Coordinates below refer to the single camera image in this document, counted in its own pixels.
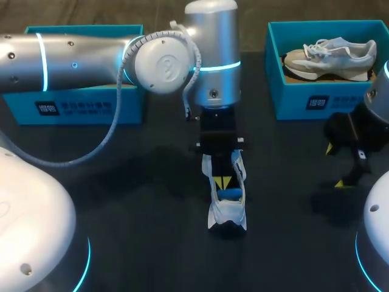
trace grey sneaker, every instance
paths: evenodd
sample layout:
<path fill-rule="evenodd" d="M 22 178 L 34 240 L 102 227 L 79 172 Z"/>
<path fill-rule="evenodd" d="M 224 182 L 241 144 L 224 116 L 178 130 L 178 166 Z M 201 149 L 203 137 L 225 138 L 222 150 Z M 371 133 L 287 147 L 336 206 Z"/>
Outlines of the grey sneaker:
<path fill-rule="evenodd" d="M 352 81 L 368 81 L 368 71 L 376 61 L 377 44 L 349 43 L 343 38 L 318 40 L 316 44 L 287 53 L 285 68 L 305 80 L 335 74 Z"/>

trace white joint cap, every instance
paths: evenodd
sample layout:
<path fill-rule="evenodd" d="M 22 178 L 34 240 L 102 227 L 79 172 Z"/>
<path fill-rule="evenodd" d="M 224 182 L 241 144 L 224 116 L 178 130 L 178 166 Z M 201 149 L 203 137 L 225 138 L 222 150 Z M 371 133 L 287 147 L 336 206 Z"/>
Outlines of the white joint cap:
<path fill-rule="evenodd" d="M 235 0 L 198 0 L 186 6 L 185 14 L 216 13 L 236 9 L 238 5 Z"/>
<path fill-rule="evenodd" d="M 135 59 L 135 72 L 142 87 L 157 94 L 179 89 L 190 71 L 187 45 L 175 38 L 158 38 L 145 43 Z"/>

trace shoe sole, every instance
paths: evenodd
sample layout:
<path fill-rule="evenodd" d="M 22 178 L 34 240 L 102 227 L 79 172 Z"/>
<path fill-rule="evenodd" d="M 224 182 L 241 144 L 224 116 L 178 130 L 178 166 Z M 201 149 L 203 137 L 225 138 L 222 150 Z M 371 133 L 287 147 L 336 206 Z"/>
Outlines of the shoe sole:
<path fill-rule="evenodd" d="M 328 74 L 333 74 L 336 76 L 339 76 L 341 78 L 344 78 L 346 80 L 350 81 L 368 81 L 371 77 L 370 71 L 355 71 L 355 70 L 338 70 L 338 71 L 331 71 L 331 72 L 322 72 L 322 73 L 308 73 L 303 71 L 298 71 L 292 68 L 289 68 L 288 66 L 284 65 L 285 69 L 289 71 L 290 73 L 302 78 L 306 81 L 315 81 L 319 79 L 320 77 Z"/>

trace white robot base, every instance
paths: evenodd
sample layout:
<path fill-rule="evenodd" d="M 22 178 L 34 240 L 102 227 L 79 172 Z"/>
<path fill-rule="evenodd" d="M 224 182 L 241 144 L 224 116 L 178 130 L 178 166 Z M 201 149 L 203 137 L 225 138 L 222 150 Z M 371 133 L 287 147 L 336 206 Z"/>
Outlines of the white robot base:
<path fill-rule="evenodd" d="M 389 172 L 373 186 L 355 239 L 359 291 L 389 291 Z"/>
<path fill-rule="evenodd" d="M 85 291 L 89 239 L 64 187 L 0 147 L 0 292 Z"/>

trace cable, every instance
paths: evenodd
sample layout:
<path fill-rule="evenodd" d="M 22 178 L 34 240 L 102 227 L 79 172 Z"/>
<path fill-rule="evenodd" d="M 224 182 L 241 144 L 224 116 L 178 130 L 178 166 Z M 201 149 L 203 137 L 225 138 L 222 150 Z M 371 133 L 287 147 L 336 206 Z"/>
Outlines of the cable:
<path fill-rule="evenodd" d="M 185 107 L 185 115 L 186 115 L 187 119 L 189 119 L 191 112 L 190 112 L 190 107 L 189 107 L 189 102 L 188 102 L 188 92 L 191 89 L 191 87 L 194 85 L 194 83 L 196 82 L 196 80 L 198 78 L 198 75 L 200 74 L 200 68 L 201 68 L 200 51 L 199 51 L 197 45 L 195 45 L 195 43 L 189 37 L 189 34 L 184 34 L 183 32 L 165 30 L 165 31 L 155 32 L 155 33 L 152 33 L 150 35 L 147 35 L 147 36 L 141 38 L 136 44 L 132 45 L 129 49 L 127 49 L 126 55 L 122 59 L 122 63 L 120 65 L 120 68 L 119 68 L 119 71 L 117 74 L 116 109 L 115 109 L 114 118 L 112 120 L 112 124 L 109 127 L 109 130 L 108 130 L 106 136 L 104 137 L 104 139 L 100 142 L 100 144 L 95 149 L 93 149 L 88 154 L 86 154 L 78 159 L 75 159 L 72 161 L 66 161 L 66 162 L 45 161 L 45 160 L 36 158 L 36 157 L 24 152 L 15 143 L 13 143 L 11 141 L 11 139 L 9 139 L 7 137 L 7 135 L 5 135 L 5 133 L 3 133 L 2 131 L 0 131 L 0 136 L 5 140 L 5 143 L 10 146 L 10 148 L 11 148 L 10 150 L 12 152 L 14 152 L 14 154 L 20 156 L 21 158 L 23 158 L 26 161 L 29 161 L 31 163 L 38 164 L 41 166 L 54 167 L 54 168 L 71 167 L 71 166 L 76 166 L 78 164 L 81 164 L 81 163 L 91 159 L 92 157 L 94 157 L 96 154 L 98 154 L 105 147 L 105 145 L 111 140 L 112 135 L 114 134 L 114 132 L 116 130 L 117 122 L 119 121 L 120 110 L 122 109 L 122 78 L 123 78 L 123 73 L 124 73 L 124 68 L 125 68 L 126 62 L 132 56 L 134 56 L 135 53 L 140 49 L 140 47 L 142 47 L 145 43 L 147 43 L 148 41 L 151 41 L 151 40 L 155 40 L 157 38 L 162 38 L 162 37 L 174 37 L 174 38 L 184 40 L 188 44 L 189 47 L 193 48 L 193 52 L 194 52 L 194 55 L 196 57 L 196 69 L 195 69 L 194 74 L 193 74 L 192 78 L 190 79 L 189 83 L 184 88 L 183 95 L 182 95 L 183 101 L 184 101 L 184 107 Z"/>

